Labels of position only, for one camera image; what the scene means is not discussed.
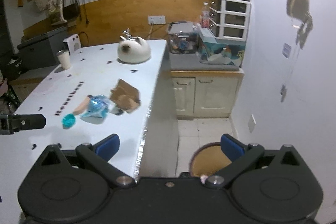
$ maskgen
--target white tabletop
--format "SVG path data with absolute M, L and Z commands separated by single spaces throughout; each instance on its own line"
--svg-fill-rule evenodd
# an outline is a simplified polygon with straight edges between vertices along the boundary
M 0 136 L 0 223 L 18 223 L 21 209 L 17 202 L 17 189 L 49 144 L 60 143 L 62 149 L 74 149 L 83 142 L 95 144 L 116 133 L 120 138 L 120 149 L 109 163 L 134 176 L 146 115 L 154 94 L 166 41 L 153 40 L 149 41 L 149 45 L 152 50 L 151 59 L 136 65 L 117 61 L 118 44 L 81 48 L 71 55 L 72 68 L 62 71 L 60 66 L 56 67 L 22 103 L 17 114 L 43 114 L 46 126 L 43 129 Z M 110 90 L 116 86 L 118 79 L 125 80 L 139 90 L 141 105 L 138 109 L 131 114 L 124 112 L 120 116 L 109 113 L 101 124 L 85 122 L 76 116 L 72 128 L 62 128 L 62 118 L 71 113 L 85 96 L 102 94 L 109 97 Z M 54 115 L 82 81 L 83 85 L 65 105 L 61 115 Z

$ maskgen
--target blue bowl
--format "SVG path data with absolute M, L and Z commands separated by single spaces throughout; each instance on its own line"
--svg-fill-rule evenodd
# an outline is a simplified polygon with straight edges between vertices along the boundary
M 75 116 L 71 114 L 67 114 L 62 119 L 62 125 L 66 128 L 72 127 L 76 122 Z

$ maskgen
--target white floor tile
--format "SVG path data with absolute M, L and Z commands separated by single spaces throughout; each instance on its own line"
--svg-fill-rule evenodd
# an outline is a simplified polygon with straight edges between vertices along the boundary
M 217 143 L 220 142 L 221 138 L 218 137 L 199 137 L 199 146 L 202 147 L 208 143 Z
M 230 120 L 227 118 L 197 119 L 197 125 L 199 137 L 220 138 L 224 133 L 232 134 Z
M 197 120 L 178 120 L 178 130 L 180 137 L 198 137 Z
M 180 137 L 176 175 L 189 171 L 190 159 L 198 148 L 198 137 Z

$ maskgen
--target power socket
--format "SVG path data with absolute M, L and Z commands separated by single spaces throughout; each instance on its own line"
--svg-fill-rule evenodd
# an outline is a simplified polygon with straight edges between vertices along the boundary
M 166 24 L 165 16 L 148 16 L 148 25 L 161 25 Z

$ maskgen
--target white cup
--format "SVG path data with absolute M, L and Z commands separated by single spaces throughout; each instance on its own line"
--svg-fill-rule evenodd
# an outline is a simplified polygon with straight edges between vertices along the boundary
M 71 68 L 70 55 L 68 50 L 61 50 L 56 54 L 64 70 Z

